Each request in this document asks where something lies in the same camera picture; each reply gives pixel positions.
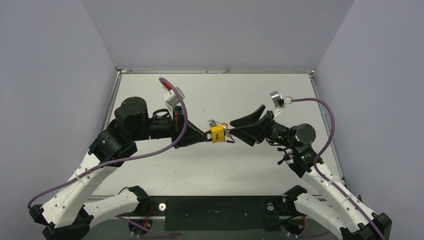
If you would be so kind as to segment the yellow padlock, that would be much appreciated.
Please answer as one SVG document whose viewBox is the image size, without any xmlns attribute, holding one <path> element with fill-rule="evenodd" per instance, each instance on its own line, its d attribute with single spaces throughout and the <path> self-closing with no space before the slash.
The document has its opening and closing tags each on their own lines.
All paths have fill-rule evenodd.
<svg viewBox="0 0 424 240">
<path fill-rule="evenodd" d="M 209 132 L 209 142 L 220 143 L 225 141 L 225 129 L 222 125 L 212 126 Z"/>
</svg>

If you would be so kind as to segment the brass padlock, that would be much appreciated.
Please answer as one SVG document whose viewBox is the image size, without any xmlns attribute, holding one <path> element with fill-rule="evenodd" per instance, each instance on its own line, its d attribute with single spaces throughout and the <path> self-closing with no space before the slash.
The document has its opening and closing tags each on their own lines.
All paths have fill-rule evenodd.
<svg viewBox="0 0 424 240">
<path fill-rule="evenodd" d="M 222 126 L 224 129 L 228 128 L 228 124 L 225 122 L 216 121 L 214 119 L 211 119 L 208 122 L 211 128 L 217 127 L 217 126 Z"/>
</svg>

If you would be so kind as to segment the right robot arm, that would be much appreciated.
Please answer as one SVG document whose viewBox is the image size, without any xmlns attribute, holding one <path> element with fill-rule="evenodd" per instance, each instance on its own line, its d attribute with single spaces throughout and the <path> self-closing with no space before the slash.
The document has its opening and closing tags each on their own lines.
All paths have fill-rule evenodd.
<svg viewBox="0 0 424 240">
<path fill-rule="evenodd" d="M 310 217 L 339 240 L 388 240 L 392 220 L 377 213 L 355 197 L 313 149 L 315 129 L 307 124 L 291 127 L 275 121 L 274 112 L 261 105 L 253 113 L 232 120 L 229 133 L 249 146 L 263 141 L 277 144 L 285 163 L 324 200 L 318 200 L 300 185 L 282 195 L 282 207 L 289 214 Z"/>
</svg>

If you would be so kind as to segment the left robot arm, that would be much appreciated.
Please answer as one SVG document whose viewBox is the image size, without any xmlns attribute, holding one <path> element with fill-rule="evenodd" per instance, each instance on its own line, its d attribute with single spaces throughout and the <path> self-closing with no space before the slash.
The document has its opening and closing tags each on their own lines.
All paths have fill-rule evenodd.
<svg viewBox="0 0 424 240">
<path fill-rule="evenodd" d="M 157 110 L 149 116 L 143 98 L 129 97 L 114 115 L 90 145 L 69 185 L 60 188 L 46 203 L 30 207 L 33 220 L 44 225 L 42 233 L 47 240 L 80 240 L 91 228 L 115 216 L 143 215 L 150 211 L 150 196 L 138 185 L 115 196 L 88 202 L 97 187 L 122 166 L 122 159 L 137 152 L 138 141 L 169 138 L 174 148 L 181 148 L 208 139 L 205 132 L 186 121 L 180 105 L 172 110 Z"/>
</svg>

